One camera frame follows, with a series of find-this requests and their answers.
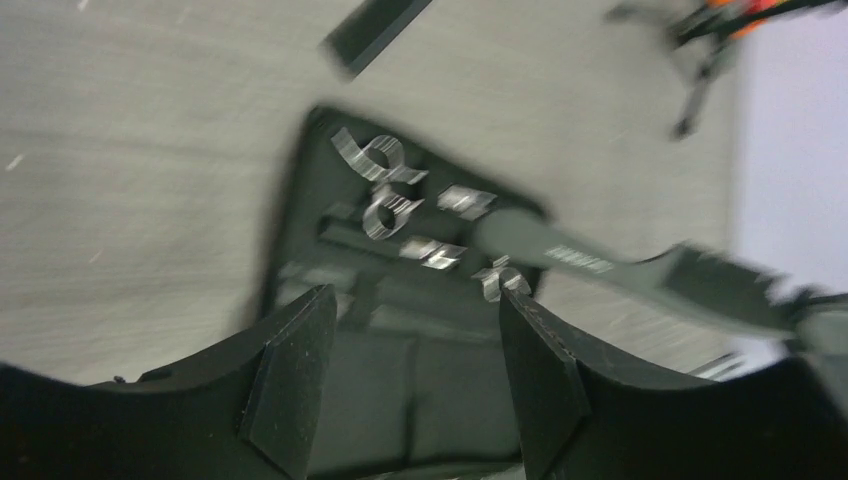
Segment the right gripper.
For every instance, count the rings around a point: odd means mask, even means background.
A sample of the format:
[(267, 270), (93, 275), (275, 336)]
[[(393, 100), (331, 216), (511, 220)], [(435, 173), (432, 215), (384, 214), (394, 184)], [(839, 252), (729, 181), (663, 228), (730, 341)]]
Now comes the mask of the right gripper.
[(847, 295), (798, 291), (781, 302), (790, 329), (785, 364), (804, 389), (847, 396)]

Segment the silver scissors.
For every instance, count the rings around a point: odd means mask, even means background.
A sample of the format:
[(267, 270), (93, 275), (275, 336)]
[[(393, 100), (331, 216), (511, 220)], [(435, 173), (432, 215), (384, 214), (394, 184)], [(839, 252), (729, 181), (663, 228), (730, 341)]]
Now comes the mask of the silver scissors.
[[(348, 167), (371, 184), (371, 200), (362, 214), (364, 233), (372, 240), (386, 240), (398, 233), (425, 200), (411, 200), (393, 186), (416, 185), (428, 172), (406, 164), (403, 144), (394, 136), (378, 135), (360, 146), (348, 129), (341, 128), (330, 141)], [(471, 221), (486, 214), (496, 200), (491, 192), (451, 184), (439, 192), (436, 206)]]
[(431, 270), (447, 272), (457, 279), (469, 280), (489, 303), (498, 302), (503, 290), (524, 295), (533, 293), (529, 280), (511, 263), (508, 255), (491, 256), (470, 247), (412, 236), (400, 244), (398, 256)]

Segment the black zip tool case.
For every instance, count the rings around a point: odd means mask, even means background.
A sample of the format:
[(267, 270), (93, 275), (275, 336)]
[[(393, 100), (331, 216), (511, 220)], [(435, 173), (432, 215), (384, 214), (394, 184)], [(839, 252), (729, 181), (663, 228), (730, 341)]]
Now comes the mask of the black zip tool case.
[[(395, 192), (424, 199), (392, 237), (362, 228), (371, 184), (330, 138), (360, 146), (398, 138), (408, 166), (428, 172)], [(389, 124), (339, 105), (314, 106), (298, 131), (271, 218), (260, 316), (316, 285), (336, 290), (338, 327), (308, 475), (312, 479), (451, 478), (521, 462), (502, 353), (498, 306), (469, 280), (398, 256), (412, 236), (470, 247), (472, 224), (436, 206), (451, 184), (495, 194), (494, 207), (549, 210), (512, 184), (484, 176)]]

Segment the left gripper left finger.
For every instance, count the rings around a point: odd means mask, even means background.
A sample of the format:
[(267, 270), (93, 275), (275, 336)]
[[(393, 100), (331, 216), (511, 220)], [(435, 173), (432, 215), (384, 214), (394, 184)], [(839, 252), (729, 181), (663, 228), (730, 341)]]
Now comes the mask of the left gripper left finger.
[(336, 332), (329, 285), (134, 382), (1, 366), (5, 479), (303, 479)]

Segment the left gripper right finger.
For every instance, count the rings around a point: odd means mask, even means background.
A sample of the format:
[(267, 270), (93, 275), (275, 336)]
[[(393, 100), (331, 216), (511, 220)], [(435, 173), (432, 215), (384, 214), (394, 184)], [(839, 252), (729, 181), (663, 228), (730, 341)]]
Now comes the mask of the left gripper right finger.
[(847, 358), (802, 351), (716, 382), (504, 292), (499, 323), (530, 479), (843, 479)]

